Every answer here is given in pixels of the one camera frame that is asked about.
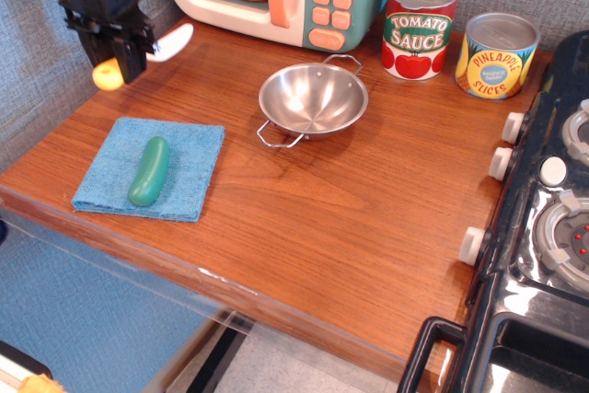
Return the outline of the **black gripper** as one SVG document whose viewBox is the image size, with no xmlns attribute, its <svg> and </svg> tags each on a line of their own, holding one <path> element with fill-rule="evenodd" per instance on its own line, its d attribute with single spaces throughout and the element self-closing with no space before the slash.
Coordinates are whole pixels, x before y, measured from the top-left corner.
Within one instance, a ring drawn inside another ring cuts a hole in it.
<svg viewBox="0 0 589 393">
<path fill-rule="evenodd" d="M 93 67 L 116 58 L 125 84 L 146 69 L 154 51 L 153 24 L 140 0 L 59 0 L 66 26 L 77 32 Z"/>
</svg>

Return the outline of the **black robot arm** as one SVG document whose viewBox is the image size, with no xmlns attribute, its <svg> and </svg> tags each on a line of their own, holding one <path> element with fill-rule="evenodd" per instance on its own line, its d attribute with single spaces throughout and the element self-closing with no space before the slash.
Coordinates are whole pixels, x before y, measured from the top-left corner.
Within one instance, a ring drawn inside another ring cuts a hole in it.
<svg viewBox="0 0 589 393">
<path fill-rule="evenodd" d="M 92 65 L 114 61 L 126 84 L 143 73 L 146 55 L 155 52 L 153 23 L 140 1 L 59 0 L 66 26 L 77 33 Z"/>
</svg>

